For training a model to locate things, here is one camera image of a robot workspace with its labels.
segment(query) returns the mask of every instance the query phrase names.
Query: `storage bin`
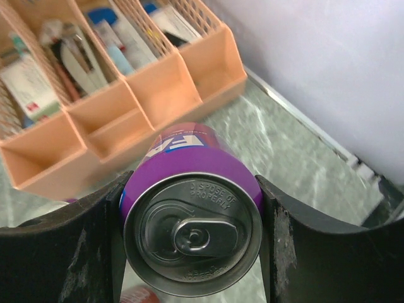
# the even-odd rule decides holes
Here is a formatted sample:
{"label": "storage bin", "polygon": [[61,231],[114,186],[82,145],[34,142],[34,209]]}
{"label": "storage bin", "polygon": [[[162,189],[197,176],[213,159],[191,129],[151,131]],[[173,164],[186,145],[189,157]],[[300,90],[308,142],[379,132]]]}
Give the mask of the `storage bin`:
{"label": "storage bin", "polygon": [[[201,34],[200,39],[174,47],[138,0],[0,4],[6,8],[1,11],[7,16],[6,25],[14,30],[16,25],[8,20],[18,21],[22,28],[18,33],[43,66],[62,104],[60,113],[21,131],[15,101],[0,83],[0,135],[8,136],[0,142],[0,152],[15,188],[50,199],[73,198],[140,158],[161,130],[177,122],[198,121],[242,93],[246,74],[230,29],[199,0],[162,1],[173,5]],[[121,74],[85,16],[100,6],[119,8],[157,59],[130,75]],[[79,24],[108,80],[108,85],[74,103],[35,36],[43,21],[51,18]],[[2,37],[6,36],[0,30],[0,42]]]}

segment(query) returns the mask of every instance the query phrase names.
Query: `can lid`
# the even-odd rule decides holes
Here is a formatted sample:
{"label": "can lid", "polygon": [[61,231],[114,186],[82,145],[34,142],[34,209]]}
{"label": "can lid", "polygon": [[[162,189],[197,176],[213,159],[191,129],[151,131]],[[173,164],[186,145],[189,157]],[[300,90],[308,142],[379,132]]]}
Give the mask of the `can lid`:
{"label": "can lid", "polygon": [[[259,213],[252,199],[231,182],[184,176],[150,191],[143,202],[133,220],[133,248],[155,273],[180,283],[180,288],[216,281],[241,259],[250,263],[244,266],[248,269],[254,263],[261,241]],[[245,256],[253,232],[255,247]],[[217,290],[195,295],[217,292],[234,282],[222,280]]]}

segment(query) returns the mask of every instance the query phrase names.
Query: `can rim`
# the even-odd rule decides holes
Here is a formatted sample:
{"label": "can rim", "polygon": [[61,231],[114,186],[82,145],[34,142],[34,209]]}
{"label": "can rim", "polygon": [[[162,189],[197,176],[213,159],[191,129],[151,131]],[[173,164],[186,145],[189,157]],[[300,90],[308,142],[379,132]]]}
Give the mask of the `can rim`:
{"label": "can rim", "polygon": [[[218,276],[217,278],[202,281],[202,282],[178,282],[175,280],[171,280],[165,276],[158,274],[149,265],[146,261],[141,257],[140,252],[134,242],[134,220],[136,209],[139,207],[141,200],[147,196],[150,191],[154,188],[161,186],[163,183],[170,181],[172,179],[183,178],[183,177],[216,177],[217,179],[221,179],[233,185],[237,192],[240,195],[243,195],[243,201],[249,201],[247,204],[247,209],[249,215],[251,216],[251,238],[250,243],[241,257],[241,259],[233,266],[233,268],[229,269],[224,274]],[[165,292],[166,294],[175,295],[178,297],[201,297],[206,295],[212,295],[218,292],[229,288],[236,282],[238,282],[253,266],[255,260],[259,254],[259,247],[261,244],[263,229],[261,223],[261,215],[259,213],[258,207],[255,204],[252,197],[250,197],[247,192],[240,187],[240,185],[231,181],[230,179],[206,172],[186,172],[181,174],[172,175],[165,179],[162,179],[159,182],[156,182],[154,185],[150,186],[146,191],[142,193],[139,198],[134,201],[127,219],[124,223],[123,228],[123,240],[124,240],[124,248],[126,252],[126,257],[128,259],[129,264],[132,269],[136,272],[136,274],[147,284],[156,288],[161,292]]]}

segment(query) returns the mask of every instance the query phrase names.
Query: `can tab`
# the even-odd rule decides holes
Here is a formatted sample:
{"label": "can tab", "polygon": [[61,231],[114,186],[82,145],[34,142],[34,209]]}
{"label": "can tab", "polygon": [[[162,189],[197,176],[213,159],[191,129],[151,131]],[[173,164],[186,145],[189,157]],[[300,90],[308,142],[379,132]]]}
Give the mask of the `can tab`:
{"label": "can tab", "polygon": [[226,219],[190,218],[173,229],[175,248],[188,256],[229,256],[237,238],[236,226]]}

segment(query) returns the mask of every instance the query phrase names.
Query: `purple can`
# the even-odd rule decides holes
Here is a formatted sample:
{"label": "purple can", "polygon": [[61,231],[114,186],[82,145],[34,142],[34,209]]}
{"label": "purple can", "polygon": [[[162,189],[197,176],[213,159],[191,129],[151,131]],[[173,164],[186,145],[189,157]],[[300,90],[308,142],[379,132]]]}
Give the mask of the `purple can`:
{"label": "purple can", "polygon": [[214,294],[241,279],[261,243],[255,177],[203,124],[165,130],[121,198],[126,255],[146,283],[168,294]]}

